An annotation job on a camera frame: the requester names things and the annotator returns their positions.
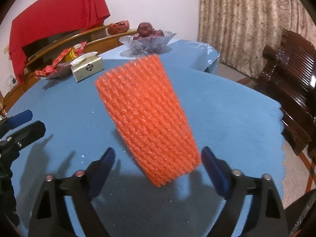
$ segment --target wall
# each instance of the wall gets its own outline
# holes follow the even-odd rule
[[[0,91],[5,95],[6,80],[14,76],[8,53],[3,49],[9,43],[12,20],[37,0],[16,0],[0,25]],[[151,22],[154,28],[177,33],[177,38],[196,40],[199,23],[199,0],[105,0],[111,16],[105,24],[129,20],[131,28],[140,22]]]

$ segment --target orange mesh sleeve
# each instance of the orange mesh sleeve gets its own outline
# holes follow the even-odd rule
[[[201,162],[187,118],[157,55],[125,63],[95,82],[137,163],[160,187]]]

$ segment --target metal bolt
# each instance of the metal bolt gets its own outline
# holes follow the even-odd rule
[[[50,181],[52,181],[52,180],[54,180],[54,177],[53,177],[52,175],[48,175],[48,176],[46,177],[46,181],[47,181],[47,182],[50,182]]]
[[[85,174],[85,171],[84,170],[78,170],[76,173],[75,173],[75,176],[76,177],[82,177],[84,176]]]
[[[269,174],[263,174],[262,177],[264,179],[266,179],[266,180],[271,180],[272,179],[271,175],[269,175]]]
[[[235,175],[235,176],[241,176],[241,175],[242,175],[242,172],[241,172],[239,169],[233,169],[233,170],[232,170],[232,173],[233,173],[233,175]]]

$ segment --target beige patterned curtain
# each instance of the beige patterned curtain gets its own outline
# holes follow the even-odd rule
[[[299,0],[200,0],[200,42],[220,53],[220,62],[258,78],[265,45],[279,48],[282,28],[316,46],[316,26]]]

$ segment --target red fabric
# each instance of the red fabric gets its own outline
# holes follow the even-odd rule
[[[16,79],[24,81],[22,47],[55,34],[102,24],[110,16],[105,0],[38,0],[12,21],[9,54]]]

